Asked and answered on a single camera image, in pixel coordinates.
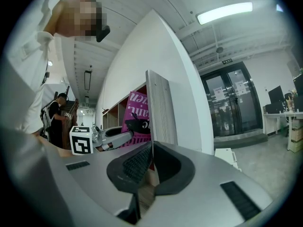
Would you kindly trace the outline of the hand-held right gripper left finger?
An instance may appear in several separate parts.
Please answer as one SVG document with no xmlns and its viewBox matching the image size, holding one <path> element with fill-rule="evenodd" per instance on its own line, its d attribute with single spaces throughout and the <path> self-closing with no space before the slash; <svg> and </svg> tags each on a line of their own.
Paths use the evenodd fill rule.
<svg viewBox="0 0 303 227">
<path fill-rule="evenodd" d="M 56 224 L 152 224 L 152 212 L 140 214 L 139 186 L 151 162 L 152 143 L 105 153 L 60 157 L 55 147 L 46 156 L 62 203 Z"/>
</svg>

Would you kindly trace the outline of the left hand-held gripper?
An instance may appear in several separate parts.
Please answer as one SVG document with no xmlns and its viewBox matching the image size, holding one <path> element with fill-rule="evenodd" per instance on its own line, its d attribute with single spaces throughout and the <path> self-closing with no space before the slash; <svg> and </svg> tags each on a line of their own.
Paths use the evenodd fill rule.
<svg viewBox="0 0 303 227">
<path fill-rule="evenodd" d="M 121 132 L 121 127 L 112 127 L 105 130 L 105 144 L 102 131 L 97 127 L 73 126 L 69 133 L 71 151 L 74 155 L 93 154 L 110 148 L 119 148 L 133 137 L 132 131 Z"/>
</svg>

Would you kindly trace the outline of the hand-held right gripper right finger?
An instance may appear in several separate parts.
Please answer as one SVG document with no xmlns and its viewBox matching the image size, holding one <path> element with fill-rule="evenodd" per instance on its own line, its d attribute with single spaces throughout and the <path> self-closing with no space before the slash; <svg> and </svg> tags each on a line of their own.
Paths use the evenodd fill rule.
<svg viewBox="0 0 303 227">
<path fill-rule="evenodd" d="M 155 141 L 160 184 L 143 223 L 243 223 L 272 199 L 254 180 L 217 157 Z"/>
</svg>

